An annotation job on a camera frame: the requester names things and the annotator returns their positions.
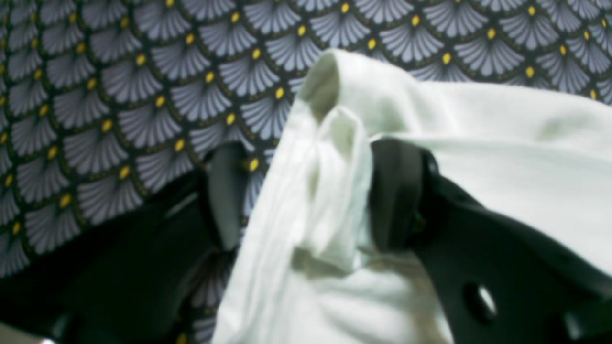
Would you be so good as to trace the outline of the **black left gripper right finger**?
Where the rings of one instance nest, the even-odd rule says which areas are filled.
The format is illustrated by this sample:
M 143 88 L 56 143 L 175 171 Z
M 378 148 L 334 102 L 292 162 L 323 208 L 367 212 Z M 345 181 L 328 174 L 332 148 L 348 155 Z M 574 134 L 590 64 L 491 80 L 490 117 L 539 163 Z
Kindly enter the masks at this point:
M 609 344 L 611 277 L 542 231 L 490 211 L 430 150 L 370 144 L 372 237 L 412 252 L 457 344 Z

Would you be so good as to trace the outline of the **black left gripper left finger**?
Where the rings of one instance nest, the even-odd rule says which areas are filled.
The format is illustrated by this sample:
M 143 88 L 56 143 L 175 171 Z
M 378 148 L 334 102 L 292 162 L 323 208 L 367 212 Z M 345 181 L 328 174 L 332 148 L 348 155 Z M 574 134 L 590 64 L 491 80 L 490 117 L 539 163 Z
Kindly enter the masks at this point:
M 236 247 L 247 152 L 225 143 L 144 205 L 1 281 L 1 324 L 57 344 L 160 344 L 193 277 Z

